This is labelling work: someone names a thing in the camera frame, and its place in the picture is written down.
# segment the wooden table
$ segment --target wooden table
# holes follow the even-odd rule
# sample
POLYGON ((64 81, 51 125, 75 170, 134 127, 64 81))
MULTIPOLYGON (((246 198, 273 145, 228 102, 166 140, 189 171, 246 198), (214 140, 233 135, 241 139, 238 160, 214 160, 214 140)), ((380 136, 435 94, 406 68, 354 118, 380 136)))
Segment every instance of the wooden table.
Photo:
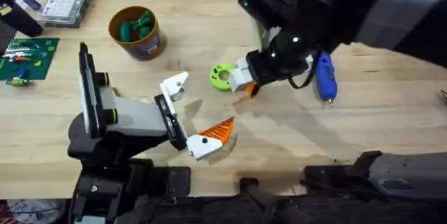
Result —
POLYGON ((264 87, 254 100, 212 88, 214 64, 235 63, 255 48, 249 16, 237 0, 93 0, 81 29, 48 29, 42 36, 61 39, 47 79, 23 89, 0 85, 0 198, 71 196, 80 163, 67 156, 67 132, 80 112, 82 41, 97 69, 109 72, 127 98, 153 101, 161 80, 189 71, 176 107, 190 133, 235 117, 233 146, 205 160, 169 143, 140 155, 158 165, 191 166, 192 195, 231 195, 247 176, 260 178, 272 193, 299 194, 306 165, 349 163, 376 149, 447 151, 447 107, 439 97, 447 72, 401 54, 339 47, 334 107, 323 106, 312 87, 294 91, 287 82, 264 87), (132 5, 151 8, 168 37, 152 61, 132 59, 108 35, 109 19, 132 5))

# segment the green circuit board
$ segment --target green circuit board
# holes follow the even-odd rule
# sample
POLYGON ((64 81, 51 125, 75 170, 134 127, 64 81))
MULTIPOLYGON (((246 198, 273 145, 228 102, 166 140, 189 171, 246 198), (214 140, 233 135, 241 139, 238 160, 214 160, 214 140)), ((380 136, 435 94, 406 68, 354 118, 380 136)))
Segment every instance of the green circuit board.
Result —
POLYGON ((12 39, 0 58, 0 80, 11 80, 19 69, 26 69, 27 80, 44 80, 56 52, 58 38, 12 39), (22 61, 10 61, 21 56, 22 61))

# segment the green ring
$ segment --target green ring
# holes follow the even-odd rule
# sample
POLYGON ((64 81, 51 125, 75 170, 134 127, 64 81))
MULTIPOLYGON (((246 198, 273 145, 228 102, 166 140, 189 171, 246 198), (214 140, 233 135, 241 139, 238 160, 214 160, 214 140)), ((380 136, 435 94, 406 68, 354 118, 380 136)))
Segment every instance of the green ring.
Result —
POLYGON ((219 78, 219 75, 222 73, 222 71, 228 71, 228 79, 230 78, 230 72, 235 67, 231 64, 217 64, 210 70, 210 82, 211 85, 221 91, 228 91, 230 90, 230 84, 228 83, 228 80, 222 80, 219 78))

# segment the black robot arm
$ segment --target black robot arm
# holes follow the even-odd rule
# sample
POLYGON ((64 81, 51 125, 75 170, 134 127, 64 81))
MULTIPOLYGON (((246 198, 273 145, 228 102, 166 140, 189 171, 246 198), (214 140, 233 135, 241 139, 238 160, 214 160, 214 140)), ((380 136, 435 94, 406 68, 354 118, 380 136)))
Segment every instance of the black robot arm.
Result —
POLYGON ((447 0, 238 1, 265 29, 281 28, 269 47, 246 56, 260 87, 303 73, 307 56, 331 53, 341 43, 364 43, 447 67, 447 0))

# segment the cylindrical container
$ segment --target cylindrical container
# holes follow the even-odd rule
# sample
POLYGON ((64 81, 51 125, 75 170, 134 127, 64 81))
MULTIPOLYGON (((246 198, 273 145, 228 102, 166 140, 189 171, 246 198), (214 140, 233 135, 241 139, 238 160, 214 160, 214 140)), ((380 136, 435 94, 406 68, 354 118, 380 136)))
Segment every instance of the cylindrical container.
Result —
POLYGON ((148 60, 158 56, 166 46, 166 39, 162 37, 159 27, 159 22, 155 15, 148 8, 140 6, 131 6, 120 10, 112 17, 109 23, 109 34, 123 49, 125 49, 132 57, 139 60, 148 60), (154 27, 152 31, 142 38, 130 43, 121 42, 119 39, 119 27, 123 22, 130 22, 138 20, 144 12, 149 11, 154 19, 154 27))
POLYGON ((0 0, 0 19, 27 36, 39 36, 43 28, 12 0, 0 0))

